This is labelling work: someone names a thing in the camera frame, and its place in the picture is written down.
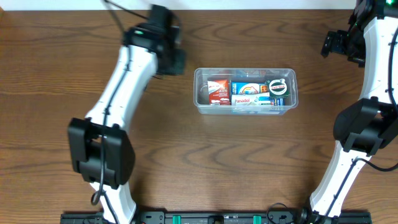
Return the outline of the red medicine box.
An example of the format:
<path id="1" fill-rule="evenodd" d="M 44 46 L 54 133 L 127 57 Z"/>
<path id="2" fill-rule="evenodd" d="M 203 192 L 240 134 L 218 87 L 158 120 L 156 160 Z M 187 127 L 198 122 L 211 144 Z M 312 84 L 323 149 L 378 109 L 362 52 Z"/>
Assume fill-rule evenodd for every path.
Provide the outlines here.
<path id="1" fill-rule="evenodd" d="M 228 80 L 210 80 L 207 84 L 210 105 L 231 104 Z"/>

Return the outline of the clear plastic container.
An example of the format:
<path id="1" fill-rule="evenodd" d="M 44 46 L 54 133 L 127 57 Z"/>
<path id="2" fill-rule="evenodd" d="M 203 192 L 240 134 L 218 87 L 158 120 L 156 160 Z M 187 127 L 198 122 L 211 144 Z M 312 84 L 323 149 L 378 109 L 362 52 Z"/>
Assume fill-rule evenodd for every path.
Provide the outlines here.
<path id="1" fill-rule="evenodd" d="M 208 84 L 210 80 L 228 80 L 231 101 L 232 82 L 266 83 L 267 80 L 284 78 L 290 95 L 284 106 L 232 106 L 210 105 Z M 297 79 L 290 68 L 198 68 L 195 70 L 193 82 L 194 104 L 201 114 L 258 114 L 282 115 L 299 104 Z"/>

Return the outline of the blue Kool Fever box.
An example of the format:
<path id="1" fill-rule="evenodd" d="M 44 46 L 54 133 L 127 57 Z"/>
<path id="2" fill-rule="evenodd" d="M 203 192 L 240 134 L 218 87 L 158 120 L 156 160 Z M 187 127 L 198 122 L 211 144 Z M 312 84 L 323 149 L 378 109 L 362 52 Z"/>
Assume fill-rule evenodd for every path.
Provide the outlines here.
<path id="1" fill-rule="evenodd" d="M 268 87 L 265 83 L 232 82 L 231 87 L 232 87 L 231 96 L 232 95 L 253 95 L 253 94 L 258 94 L 258 93 L 269 93 Z M 270 105 L 271 106 L 284 106 L 285 100 L 271 98 Z"/>

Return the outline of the dark green round-label packet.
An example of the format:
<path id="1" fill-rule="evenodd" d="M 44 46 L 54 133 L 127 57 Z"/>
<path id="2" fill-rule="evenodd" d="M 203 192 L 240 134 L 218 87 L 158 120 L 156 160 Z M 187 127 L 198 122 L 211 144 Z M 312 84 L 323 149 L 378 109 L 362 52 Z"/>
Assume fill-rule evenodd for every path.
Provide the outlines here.
<path id="1" fill-rule="evenodd" d="M 284 78 L 267 80 L 266 85 L 271 98 L 286 98 L 290 95 L 288 85 Z"/>

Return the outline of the white Panadol box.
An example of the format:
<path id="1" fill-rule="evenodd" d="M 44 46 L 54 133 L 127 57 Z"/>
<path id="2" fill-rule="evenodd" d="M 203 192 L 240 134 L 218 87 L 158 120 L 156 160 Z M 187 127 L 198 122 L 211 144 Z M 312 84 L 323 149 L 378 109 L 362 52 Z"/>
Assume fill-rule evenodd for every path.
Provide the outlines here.
<path id="1" fill-rule="evenodd" d="M 270 105 L 271 98 L 269 93 L 258 93 L 253 95 L 232 95 L 232 106 L 265 106 Z"/>

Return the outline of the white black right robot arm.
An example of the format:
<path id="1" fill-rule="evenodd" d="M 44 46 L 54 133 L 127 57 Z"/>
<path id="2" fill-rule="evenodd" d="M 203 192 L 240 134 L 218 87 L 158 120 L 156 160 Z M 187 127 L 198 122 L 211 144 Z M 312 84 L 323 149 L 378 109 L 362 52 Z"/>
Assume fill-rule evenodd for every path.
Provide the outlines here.
<path id="1" fill-rule="evenodd" d="M 368 213 L 342 212 L 346 195 L 365 165 L 397 169 L 370 161 L 397 137 L 397 1 L 357 1 L 348 24 L 327 33 L 321 55 L 345 55 L 363 67 L 363 86 L 358 101 L 335 119 L 333 156 L 299 223 L 369 223 Z"/>

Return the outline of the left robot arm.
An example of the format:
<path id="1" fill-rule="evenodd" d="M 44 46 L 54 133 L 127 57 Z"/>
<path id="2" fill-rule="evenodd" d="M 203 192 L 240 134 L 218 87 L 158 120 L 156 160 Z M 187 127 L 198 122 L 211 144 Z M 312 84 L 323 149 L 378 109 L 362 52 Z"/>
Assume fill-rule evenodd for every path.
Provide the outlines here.
<path id="1" fill-rule="evenodd" d="M 170 9 L 152 5 L 145 22 L 121 30 L 119 57 L 101 97 L 83 119 L 72 118 L 68 141 L 72 167 L 95 190 L 98 213 L 66 213 L 61 223 L 134 223 L 136 203 L 129 188 L 135 153 L 129 127 L 141 96 L 156 75 L 184 73 L 186 53 L 180 48 L 182 23 Z"/>

